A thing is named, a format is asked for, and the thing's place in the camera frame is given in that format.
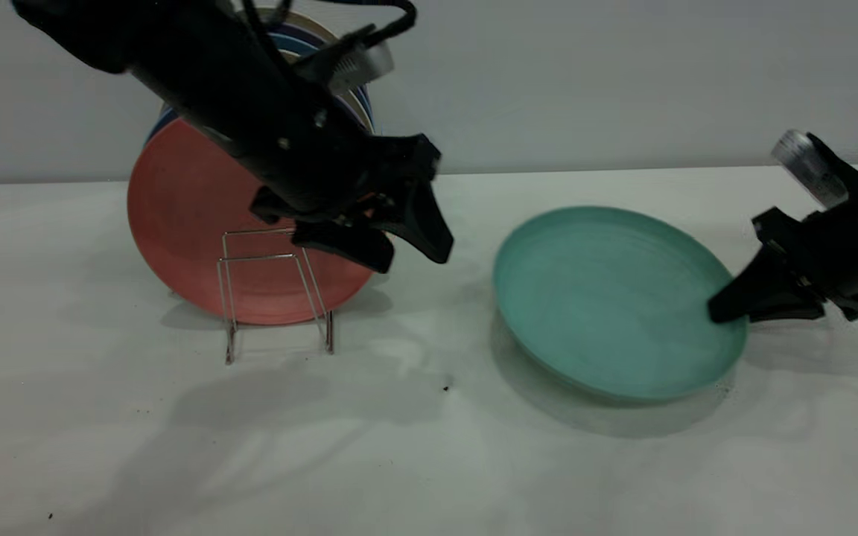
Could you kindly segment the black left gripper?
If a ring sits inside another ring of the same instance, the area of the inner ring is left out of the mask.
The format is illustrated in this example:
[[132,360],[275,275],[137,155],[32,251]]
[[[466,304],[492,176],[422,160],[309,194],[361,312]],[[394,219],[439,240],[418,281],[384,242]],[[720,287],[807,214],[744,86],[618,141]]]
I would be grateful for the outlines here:
[[[386,274],[400,237],[446,264],[454,237],[432,182],[440,151],[427,136],[368,133],[343,111],[331,78],[245,74],[229,83],[229,153],[275,194],[261,204],[296,218],[290,242]],[[377,229],[321,221],[364,217]]]

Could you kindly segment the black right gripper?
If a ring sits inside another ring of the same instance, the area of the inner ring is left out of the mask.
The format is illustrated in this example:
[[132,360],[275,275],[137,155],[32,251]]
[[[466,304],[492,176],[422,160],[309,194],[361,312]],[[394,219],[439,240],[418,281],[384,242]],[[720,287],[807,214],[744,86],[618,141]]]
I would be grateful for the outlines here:
[[712,322],[823,318],[828,296],[848,322],[858,320],[858,197],[803,220],[773,208],[754,217],[763,246],[746,268],[708,299]]

